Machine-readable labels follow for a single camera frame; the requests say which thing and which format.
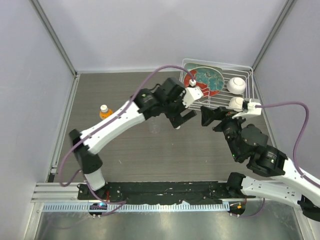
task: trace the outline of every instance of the white bowl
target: white bowl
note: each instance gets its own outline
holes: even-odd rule
[[[226,84],[226,88],[232,94],[243,94],[246,90],[246,82],[241,77],[233,77]]]
[[[241,112],[243,103],[244,103],[244,99],[242,97],[235,96],[230,99],[229,107],[233,108],[237,112]]]

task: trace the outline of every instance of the dark wooden floor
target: dark wooden floor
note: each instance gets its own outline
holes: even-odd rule
[[[116,111],[134,93],[147,76],[146,72],[82,74],[75,95],[67,133],[85,130],[100,121],[100,105]],[[146,87],[162,83],[167,77],[179,78],[178,72],[158,73]],[[102,173],[107,181],[202,181],[227,180],[231,172],[264,179],[246,168],[246,163],[234,162],[222,133],[212,126],[201,126],[201,113],[172,128],[165,116],[136,125],[111,141],[100,153]],[[268,133],[263,116],[244,123],[254,124]],[[159,133],[152,133],[157,125]],[[61,156],[71,147],[65,138]],[[79,168],[72,155],[63,171],[65,180]],[[75,182],[82,182],[79,175]]]

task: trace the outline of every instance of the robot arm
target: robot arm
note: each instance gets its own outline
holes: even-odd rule
[[[88,135],[90,136],[94,130],[107,123],[110,119],[117,118],[107,127],[90,136],[74,150],[74,155],[91,188],[97,191],[105,185],[105,179],[101,173],[103,163],[98,153],[111,140],[127,129],[162,113],[165,114],[174,128],[178,128],[196,115],[194,110],[184,116],[181,113],[194,101],[202,97],[203,93],[198,86],[195,86],[195,82],[191,81],[190,85],[185,87],[175,78],[168,78],[163,84],[157,84],[154,89],[141,89],[122,115],[120,115],[120,112],[129,101],[97,125],[82,132],[76,129],[72,130],[69,133],[69,137],[72,144],[75,145],[81,139]]]
[[[243,112],[240,114],[225,107],[212,110],[202,106],[201,124],[208,126],[214,120],[221,121],[213,130],[223,132],[234,161],[243,163],[249,159],[246,165],[248,169],[262,177],[278,180],[286,186],[261,182],[239,173],[232,173],[228,180],[231,189],[238,189],[238,192],[246,196],[268,198],[302,209],[306,217],[320,221],[320,189],[303,178],[293,161],[283,152],[267,145],[269,137],[260,129],[253,124],[242,128],[241,124],[246,121],[244,118],[261,114],[261,108],[254,110],[255,105],[259,103],[252,99],[245,101],[242,106]],[[313,181],[320,183],[319,179],[302,171]]]

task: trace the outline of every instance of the orange juice bottle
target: orange juice bottle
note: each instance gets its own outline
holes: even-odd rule
[[[107,105],[101,105],[100,107],[100,118],[102,120],[105,120],[107,117],[109,117],[114,112],[107,107]]]

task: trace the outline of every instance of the white wire rack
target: white wire rack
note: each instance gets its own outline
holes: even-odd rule
[[[224,86],[223,89],[214,96],[203,97],[197,101],[195,101],[189,108],[192,110],[200,110],[201,106],[206,106],[208,108],[216,109],[218,107],[227,107],[228,109],[232,109],[229,107],[230,99],[233,97],[241,97],[244,99],[254,99],[255,98],[255,90],[254,90],[254,71],[249,66],[241,66],[220,62],[212,62],[212,61],[202,61],[196,59],[186,58],[182,62],[182,66],[185,67],[186,64],[196,64],[200,66],[206,67],[216,67],[222,70],[222,75],[224,78]],[[180,74],[180,82],[184,82],[184,77],[186,74],[181,72]],[[246,89],[243,94],[233,94],[227,90],[227,82],[234,78],[239,77],[242,78],[246,83]],[[209,91],[209,89],[203,89],[204,93]]]

